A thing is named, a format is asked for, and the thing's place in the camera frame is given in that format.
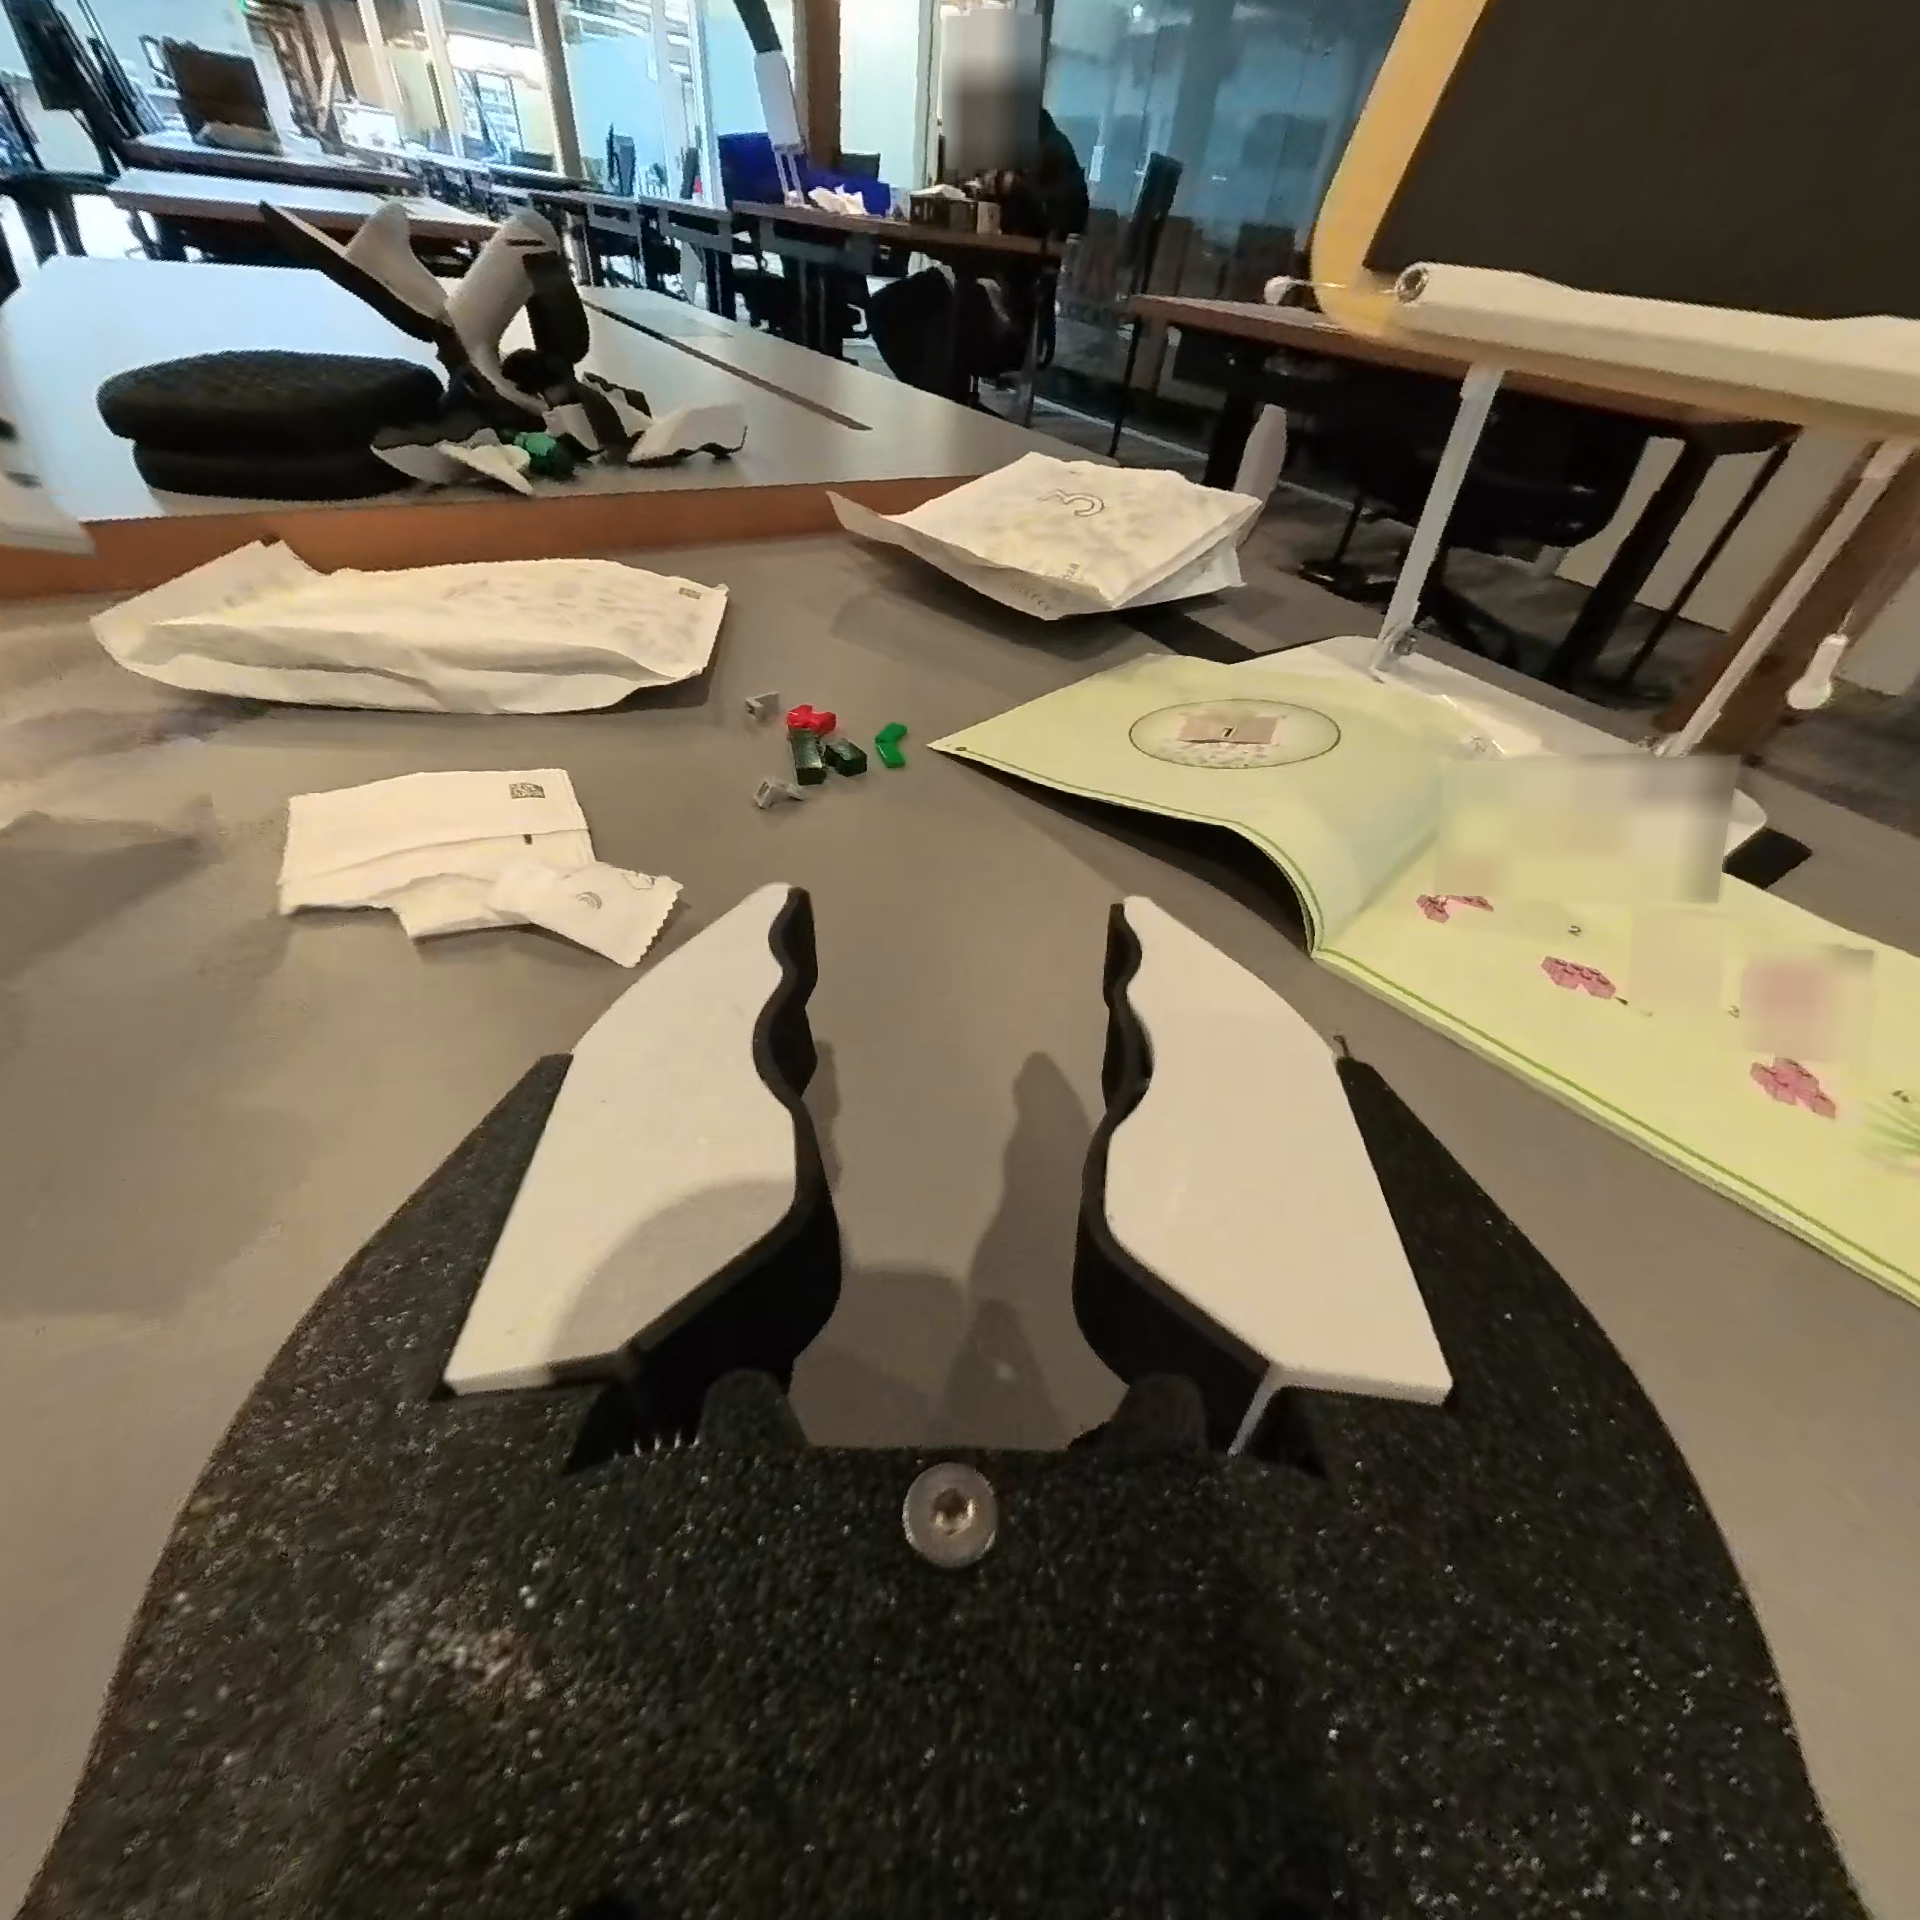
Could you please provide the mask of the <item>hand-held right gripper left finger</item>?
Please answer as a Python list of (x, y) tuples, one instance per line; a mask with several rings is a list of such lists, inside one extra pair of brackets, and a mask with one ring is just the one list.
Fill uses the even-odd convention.
[(789, 1388), (844, 1257), (806, 1107), (810, 891), (771, 883), (585, 1030), (452, 1340), (450, 1396)]

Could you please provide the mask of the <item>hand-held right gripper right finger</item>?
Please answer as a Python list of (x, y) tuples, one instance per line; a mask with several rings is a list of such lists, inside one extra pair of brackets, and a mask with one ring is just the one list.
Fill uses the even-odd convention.
[(1252, 1452), (1289, 1389), (1441, 1407), (1454, 1379), (1336, 1046), (1161, 904), (1108, 918), (1105, 1110), (1074, 1320), (1126, 1384), (1189, 1380)]

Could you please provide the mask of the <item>torn white paper bag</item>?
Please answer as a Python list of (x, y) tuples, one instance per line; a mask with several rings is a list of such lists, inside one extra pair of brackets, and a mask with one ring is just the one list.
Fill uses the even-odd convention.
[(521, 867), (592, 863), (565, 769), (421, 773), (294, 795), (280, 911), (386, 909), (417, 944), (521, 918), (492, 903)]

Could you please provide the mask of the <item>pale green instruction booklet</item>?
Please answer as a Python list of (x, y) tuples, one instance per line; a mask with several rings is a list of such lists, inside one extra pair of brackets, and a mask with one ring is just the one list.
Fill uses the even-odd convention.
[(1316, 965), (1913, 1304), (1916, 956), (1726, 868), (1765, 825), (1726, 761), (1550, 723), (1321, 641), (1138, 657), (931, 747), (1236, 836)]

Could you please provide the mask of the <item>grey desk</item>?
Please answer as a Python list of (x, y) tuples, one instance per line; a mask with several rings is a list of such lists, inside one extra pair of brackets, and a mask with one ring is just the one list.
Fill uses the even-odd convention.
[(4, 607), (4, 1915), (57, 1836), (177, 1511), (321, 1289), (628, 976), (533, 929), (284, 918), (288, 797), (557, 766), (592, 846), (683, 883), (662, 952), (764, 883), (820, 942), (810, 1092), (848, 1279), (798, 1371), (828, 1444), (1041, 1446), (1116, 1380), (1065, 1269), (1110, 903), (1273, 982), (1448, 1142), (1637, 1369), (1762, 1619), (1875, 1915), (1916, 1915), (1916, 1310), (1316, 966), (1283, 880), (939, 755), (758, 811), (755, 692), (931, 740), (1155, 641), (1355, 632), (1252, 567), (1140, 625), (993, 613), (838, 535), (634, 564), (729, 590), (709, 673), (557, 720), (197, 701), (91, 597)]

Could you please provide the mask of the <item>wood-edged grey table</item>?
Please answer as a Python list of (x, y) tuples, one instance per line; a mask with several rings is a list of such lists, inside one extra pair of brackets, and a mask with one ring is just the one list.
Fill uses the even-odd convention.
[(660, 295), (590, 295), (587, 316), (587, 369), (667, 413), (737, 403), (749, 430), (745, 448), (731, 459), (592, 469), (536, 495), (498, 486), (349, 503), (156, 493), (99, 413), (110, 375), (218, 349), (339, 349), (418, 363), (429, 363), (429, 349), (317, 272), (59, 256), (4, 304), (4, 360), (51, 484), (86, 528), (94, 556), (4, 549), (2, 597), (137, 591), (252, 541), (288, 543), (323, 568), (400, 568), (803, 537), (835, 528), (830, 493), (907, 511), (1030, 451), (1080, 457), (1019, 423)]

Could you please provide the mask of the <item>black round cushion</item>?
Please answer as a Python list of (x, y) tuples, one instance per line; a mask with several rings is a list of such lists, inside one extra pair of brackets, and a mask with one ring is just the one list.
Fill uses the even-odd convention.
[(163, 451), (332, 452), (432, 423), (432, 368), (340, 352), (206, 352), (113, 375), (97, 405), (117, 439)]
[(153, 491), (249, 501), (353, 501), (417, 483), (372, 448), (157, 448), (134, 441), (132, 464)]

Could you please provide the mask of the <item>black office chair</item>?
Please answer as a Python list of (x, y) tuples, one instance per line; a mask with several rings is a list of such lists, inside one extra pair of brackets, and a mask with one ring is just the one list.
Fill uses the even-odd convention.
[(1033, 323), (1030, 279), (974, 279), (941, 264), (884, 281), (869, 296), (869, 332), (888, 369), (949, 399), (1019, 372)]

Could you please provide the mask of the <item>white black pistol-grip device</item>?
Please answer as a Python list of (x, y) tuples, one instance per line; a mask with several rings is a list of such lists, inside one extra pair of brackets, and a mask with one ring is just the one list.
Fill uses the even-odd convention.
[(569, 439), (579, 469), (657, 469), (693, 457), (731, 459), (747, 443), (737, 403), (657, 413), (641, 393), (585, 369), (592, 328), (553, 225), (530, 212), (498, 224), (452, 285), (417, 256), (406, 208), (384, 200), (340, 245), (300, 212), (261, 203), (270, 236), (307, 267), (432, 345), (448, 376), (432, 423), (372, 441), (417, 484), (494, 484), (536, 491), (508, 443), (518, 431)]

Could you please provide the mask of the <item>row of office desks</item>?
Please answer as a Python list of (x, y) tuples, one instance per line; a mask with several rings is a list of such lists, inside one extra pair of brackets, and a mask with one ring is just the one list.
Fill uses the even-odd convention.
[(658, 195), (616, 195), (537, 167), (456, 160), (410, 150), (312, 155), (300, 150), (221, 150), (188, 132), (137, 134), (118, 149), (113, 198), (147, 209), (157, 221), (211, 224), (218, 216), (254, 219), (256, 203), (276, 197), (301, 205), (316, 219), (349, 224), (366, 203), (410, 198), (444, 203), (426, 212), (424, 231), (445, 241), (474, 233), (481, 214), (537, 205), (556, 216), (579, 245), (590, 281), (601, 270), (595, 247), (621, 233), (654, 233), (660, 245), (694, 249), (704, 260), (709, 304), (734, 316), (737, 281), (749, 262), (772, 256), (795, 273), (846, 272), (876, 279), (902, 272), (914, 256), (938, 259), (965, 276), (1035, 273), (1057, 279), (1072, 254), (1072, 240), (1009, 231), (913, 224), (892, 214), (844, 212), (810, 203), (782, 205), (737, 200), (713, 205)]

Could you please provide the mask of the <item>blue storage bin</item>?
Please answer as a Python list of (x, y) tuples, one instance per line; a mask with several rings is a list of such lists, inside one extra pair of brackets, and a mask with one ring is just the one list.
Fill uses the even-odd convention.
[(819, 167), (803, 149), (780, 147), (765, 132), (716, 140), (724, 203), (741, 208), (805, 203), (817, 188), (838, 190), (838, 174)]

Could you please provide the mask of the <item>dark panel with wood rim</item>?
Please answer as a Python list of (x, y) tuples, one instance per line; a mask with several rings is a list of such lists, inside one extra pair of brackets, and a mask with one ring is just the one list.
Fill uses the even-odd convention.
[(1344, 318), (1430, 262), (1916, 320), (1917, 4), (1406, 4), (1309, 260)]

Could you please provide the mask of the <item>wooden post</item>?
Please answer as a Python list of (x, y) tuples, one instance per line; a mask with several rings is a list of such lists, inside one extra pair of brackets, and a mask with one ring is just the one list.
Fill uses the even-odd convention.
[(1840, 662), (1916, 574), (1913, 439), (1864, 451), (1742, 615), (1721, 657), (1662, 712), (1648, 751), (1757, 761), (1822, 708)]

